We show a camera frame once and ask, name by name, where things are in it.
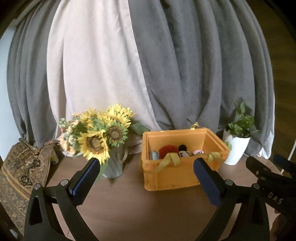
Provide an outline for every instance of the screw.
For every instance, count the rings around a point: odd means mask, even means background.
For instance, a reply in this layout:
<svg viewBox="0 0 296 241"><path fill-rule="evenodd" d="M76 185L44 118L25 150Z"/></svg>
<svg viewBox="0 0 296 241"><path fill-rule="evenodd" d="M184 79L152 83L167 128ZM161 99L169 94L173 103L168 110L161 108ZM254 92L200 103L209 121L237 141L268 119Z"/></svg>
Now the screw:
<svg viewBox="0 0 296 241"><path fill-rule="evenodd" d="M41 187L41 185L39 183L35 184L34 189L38 190Z"/></svg>
<svg viewBox="0 0 296 241"><path fill-rule="evenodd" d="M260 188L260 186L259 186L258 183L254 183L254 184L253 184L253 187L256 188L256 189L259 189L259 188Z"/></svg>
<svg viewBox="0 0 296 241"><path fill-rule="evenodd" d="M233 181L230 179L225 180L226 185L228 186L232 186L233 185Z"/></svg>
<svg viewBox="0 0 296 241"><path fill-rule="evenodd" d="M68 184L68 182L69 181L67 179L64 179L64 180L61 181L61 185L66 186Z"/></svg>

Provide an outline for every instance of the white flower pot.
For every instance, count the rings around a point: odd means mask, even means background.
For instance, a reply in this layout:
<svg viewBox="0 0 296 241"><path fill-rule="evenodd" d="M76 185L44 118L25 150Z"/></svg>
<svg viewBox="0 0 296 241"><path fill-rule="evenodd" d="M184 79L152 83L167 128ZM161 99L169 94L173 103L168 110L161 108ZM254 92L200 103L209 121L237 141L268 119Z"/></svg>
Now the white flower pot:
<svg viewBox="0 0 296 241"><path fill-rule="evenodd" d="M236 163L238 163L238 161L244 154L249 144L249 141L250 141L250 137L249 138L233 137L226 130L224 130L223 142L224 143L230 142L230 144L232 145L232 149L229 153L229 156L224 163L226 163L227 165L235 165Z"/></svg>

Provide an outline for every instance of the green plant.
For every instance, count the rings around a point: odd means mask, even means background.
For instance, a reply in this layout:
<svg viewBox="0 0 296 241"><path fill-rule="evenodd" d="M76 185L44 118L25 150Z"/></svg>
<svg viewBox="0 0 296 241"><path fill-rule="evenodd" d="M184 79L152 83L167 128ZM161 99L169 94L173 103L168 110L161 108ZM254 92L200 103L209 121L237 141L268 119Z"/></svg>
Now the green plant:
<svg viewBox="0 0 296 241"><path fill-rule="evenodd" d="M229 148L229 150L232 150L232 145L231 145L231 143L230 143L229 141L226 142L225 144L226 144L226 146Z"/></svg>
<svg viewBox="0 0 296 241"><path fill-rule="evenodd" d="M244 102L240 103L236 108L237 121L229 123L226 130L233 137L248 138L253 132L251 128L254 126L254 117L245 115L246 106Z"/></svg>

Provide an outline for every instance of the orange plastic crate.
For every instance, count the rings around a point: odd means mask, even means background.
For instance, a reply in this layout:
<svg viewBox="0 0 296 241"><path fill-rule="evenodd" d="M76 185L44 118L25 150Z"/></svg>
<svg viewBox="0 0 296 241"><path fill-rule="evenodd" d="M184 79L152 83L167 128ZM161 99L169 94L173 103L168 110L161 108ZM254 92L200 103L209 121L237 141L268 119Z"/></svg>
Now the orange plastic crate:
<svg viewBox="0 0 296 241"><path fill-rule="evenodd" d="M187 150L203 150L204 154L198 156L181 157L181 164L174 167L169 163L158 173L147 173L154 170L162 159L150 160L149 153L152 150L159 151L165 145L186 145ZM193 162L202 157L207 161L211 152L218 152L223 160L226 160L229 149L210 129L197 128L194 130L150 131L143 134L142 165L144 171L144 185L148 191L169 190L199 185L199 181L193 172ZM217 160L208 164L212 170L217 171L220 163Z"/></svg>

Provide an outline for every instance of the round table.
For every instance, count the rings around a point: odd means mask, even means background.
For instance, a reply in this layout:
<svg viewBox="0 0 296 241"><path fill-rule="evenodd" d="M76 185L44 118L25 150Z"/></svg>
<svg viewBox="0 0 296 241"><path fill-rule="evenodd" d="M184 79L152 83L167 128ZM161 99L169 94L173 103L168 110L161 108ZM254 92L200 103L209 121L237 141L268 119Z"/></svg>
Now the round table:
<svg viewBox="0 0 296 241"><path fill-rule="evenodd" d="M131 155L124 172L116 179L102 178L95 182L78 211L100 241L194 241L213 216L211 205L202 187L149 192L139 168L140 154ZM260 158L273 172L280 173L269 161ZM219 174L237 185L251 186L257 178L246 168L246 157L235 166L222 164ZM65 157L47 186L70 179L87 160ZM221 239L228 236L238 214L238 204ZM61 227L73 239L58 206L54 208ZM270 227L277 214L267 205Z"/></svg>

